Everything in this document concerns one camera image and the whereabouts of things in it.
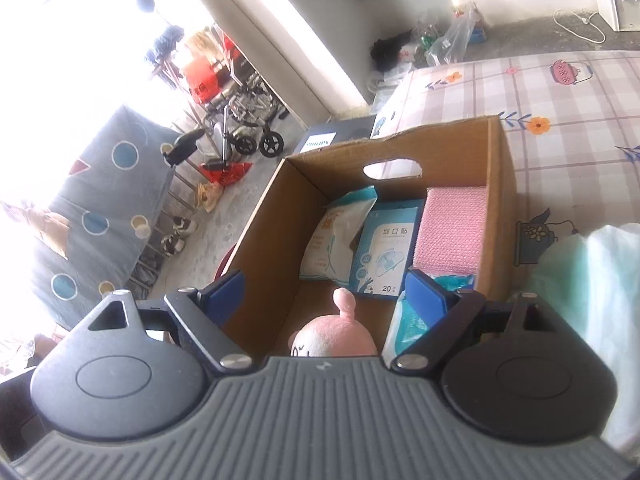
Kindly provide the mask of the clear plastic bag by wall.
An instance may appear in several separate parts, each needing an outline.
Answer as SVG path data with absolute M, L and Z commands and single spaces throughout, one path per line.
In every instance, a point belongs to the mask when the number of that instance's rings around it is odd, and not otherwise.
M 426 64 L 433 67 L 462 62 L 475 24 L 474 8 L 457 16 L 445 35 L 436 39 L 425 53 Z

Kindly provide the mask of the red bowl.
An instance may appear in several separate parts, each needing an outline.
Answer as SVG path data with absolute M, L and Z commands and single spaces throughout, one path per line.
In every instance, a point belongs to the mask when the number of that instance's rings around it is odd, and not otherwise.
M 224 254 L 224 256 L 221 258 L 220 263 L 218 264 L 215 272 L 215 276 L 214 276 L 215 281 L 219 280 L 226 273 L 228 262 L 231 256 L 233 255 L 234 250 L 235 250 L 235 245 L 232 245 Z

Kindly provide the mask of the white tied plastic bag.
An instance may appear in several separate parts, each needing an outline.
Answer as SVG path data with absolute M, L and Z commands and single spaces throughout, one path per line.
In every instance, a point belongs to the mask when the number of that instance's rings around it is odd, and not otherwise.
M 555 308 L 605 362 L 617 398 L 603 440 L 639 460 L 639 226 L 571 235 L 539 258 L 522 286 Z

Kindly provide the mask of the red crate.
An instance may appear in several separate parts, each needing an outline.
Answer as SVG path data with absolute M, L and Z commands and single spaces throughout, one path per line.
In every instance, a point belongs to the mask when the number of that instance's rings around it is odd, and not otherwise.
M 212 62 L 206 55 L 194 58 L 183 67 L 183 76 L 196 104 L 207 104 L 220 92 L 218 74 L 224 68 L 224 62 Z

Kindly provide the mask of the black cloth pile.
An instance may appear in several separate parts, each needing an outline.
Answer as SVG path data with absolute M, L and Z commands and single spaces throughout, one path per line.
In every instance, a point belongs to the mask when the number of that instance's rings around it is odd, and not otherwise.
M 388 72 L 401 61 L 413 59 L 416 46 L 412 42 L 412 33 L 413 30 L 409 29 L 392 38 L 378 39 L 372 44 L 370 57 L 378 72 Z

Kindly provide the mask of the brown cardboard box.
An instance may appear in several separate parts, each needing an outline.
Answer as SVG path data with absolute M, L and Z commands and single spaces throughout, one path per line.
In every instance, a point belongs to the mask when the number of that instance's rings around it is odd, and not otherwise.
M 369 185 L 391 202 L 423 198 L 430 188 L 484 186 L 488 201 L 475 288 L 491 300 L 509 295 L 518 193 L 497 117 L 336 144 L 280 163 L 227 262 L 227 271 L 243 272 L 245 295 L 222 330 L 255 361 L 284 356 L 294 330 L 333 311 L 334 284 L 301 281 L 300 262 L 326 205 Z

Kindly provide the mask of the pink plush toy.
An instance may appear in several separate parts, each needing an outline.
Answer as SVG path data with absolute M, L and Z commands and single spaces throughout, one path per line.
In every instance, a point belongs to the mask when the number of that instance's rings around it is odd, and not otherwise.
M 294 358 L 351 358 L 378 353 L 370 332 L 356 320 L 356 299 L 346 288 L 333 292 L 334 314 L 318 316 L 288 340 Z

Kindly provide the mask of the blue wet wipes pack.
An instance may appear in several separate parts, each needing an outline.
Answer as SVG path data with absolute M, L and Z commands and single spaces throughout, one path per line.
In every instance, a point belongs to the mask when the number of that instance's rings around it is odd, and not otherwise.
M 382 359 L 386 365 L 417 342 L 459 301 L 459 289 L 472 289 L 474 275 L 444 275 L 431 278 L 411 268 L 404 290 L 397 298 L 390 320 Z

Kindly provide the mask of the grey patterned cushion cover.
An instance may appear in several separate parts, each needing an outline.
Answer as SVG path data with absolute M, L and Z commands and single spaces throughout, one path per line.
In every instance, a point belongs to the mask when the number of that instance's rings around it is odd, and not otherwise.
M 66 330 L 128 282 L 174 177 L 164 151 L 177 138 L 122 107 L 74 162 L 50 206 L 70 222 L 65 255 L 40 248 L 35 270 L 38 299 Z

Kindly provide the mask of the blue bandage box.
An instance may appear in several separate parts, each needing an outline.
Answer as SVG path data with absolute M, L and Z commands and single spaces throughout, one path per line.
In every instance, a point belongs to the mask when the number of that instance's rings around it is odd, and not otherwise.
M 355 295 L 397 298 L 412 261 L 424 200 L 376 204 L 367 215 L 352 260 Z

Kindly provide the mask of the Philips box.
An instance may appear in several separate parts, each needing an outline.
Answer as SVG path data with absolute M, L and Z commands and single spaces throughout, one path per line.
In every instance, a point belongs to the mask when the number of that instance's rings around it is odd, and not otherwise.
M 375 116 L 363 116 L 334 120 L 310 127 L 298 142 L 294 154 L 306 153 L 319 148 L 359 139 L 369 139 Z

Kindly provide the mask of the pink scrubbing sponge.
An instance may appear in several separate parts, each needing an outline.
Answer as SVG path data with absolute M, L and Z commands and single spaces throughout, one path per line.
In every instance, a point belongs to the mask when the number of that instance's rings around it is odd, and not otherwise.
M 487 188 L 429 188 L 412 265 L 429 276 L 474 275 L 480 267 Z

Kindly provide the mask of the wheelchair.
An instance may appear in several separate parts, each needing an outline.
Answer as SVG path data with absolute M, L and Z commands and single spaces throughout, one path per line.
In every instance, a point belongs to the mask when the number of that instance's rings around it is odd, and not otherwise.
M 253 65 L 240 56 L 226 66 L 229 78 L 206 105 L 204 122 L 221 125 L 222 142 L 242 156 L 259 152 L 265 158 L 283 153 L 284 140 L 271 128 L 282 103 Z

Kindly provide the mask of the white cotton swab bag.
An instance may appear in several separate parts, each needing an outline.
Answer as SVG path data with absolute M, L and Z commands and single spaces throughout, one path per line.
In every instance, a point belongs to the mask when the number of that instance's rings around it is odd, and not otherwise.
M 301 280 L 330 280 L 342 287 L 349 284 L 352 242 L 377 201 L 378 193 L 371 185 L 346 193 L 326 206 L 300 263 Z

